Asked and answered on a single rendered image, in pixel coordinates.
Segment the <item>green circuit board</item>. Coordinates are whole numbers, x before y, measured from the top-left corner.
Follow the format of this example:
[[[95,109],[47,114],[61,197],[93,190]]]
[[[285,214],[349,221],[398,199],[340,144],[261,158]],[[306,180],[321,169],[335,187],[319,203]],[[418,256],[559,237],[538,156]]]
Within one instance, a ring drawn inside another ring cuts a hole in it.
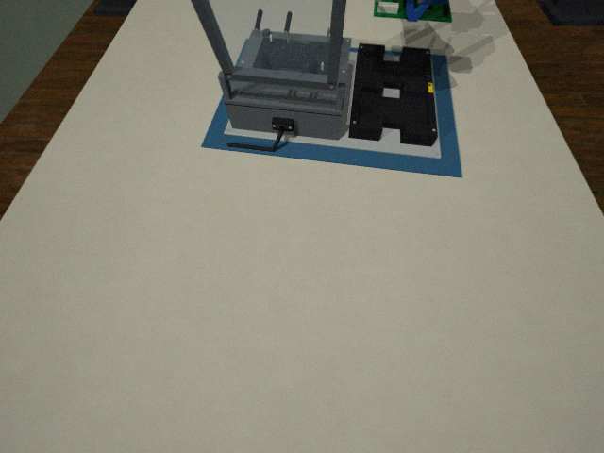
[[[422,2],[414,0],[414,8]],[[375,0],[374,17],[407,19],[406,0]],[[449,0],[434,0],[419,20],[452,23]]]

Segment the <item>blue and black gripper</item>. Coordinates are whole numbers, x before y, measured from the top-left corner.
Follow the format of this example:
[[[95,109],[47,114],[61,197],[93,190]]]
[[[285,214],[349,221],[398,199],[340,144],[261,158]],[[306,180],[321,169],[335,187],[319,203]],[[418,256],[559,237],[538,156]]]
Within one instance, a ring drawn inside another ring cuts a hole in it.
[[[423,0],[418,8],[414,8],[414,0],[406,0],[407,21],[417,22],[432,2],[433,0]]]

